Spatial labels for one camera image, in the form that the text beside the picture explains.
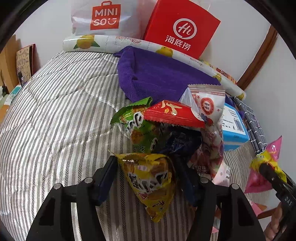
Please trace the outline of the right hand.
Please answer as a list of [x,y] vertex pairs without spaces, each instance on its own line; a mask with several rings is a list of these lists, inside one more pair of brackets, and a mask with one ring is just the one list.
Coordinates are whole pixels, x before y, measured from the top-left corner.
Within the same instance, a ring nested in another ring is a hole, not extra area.
[[266,241],[271,241],[275,238],[276,234],[279,231],[280,221],[282,220],[283,211],[281,207],[281,202],[275,209],[275,212],[271,216],[271,222],[267,225],[264,236]]

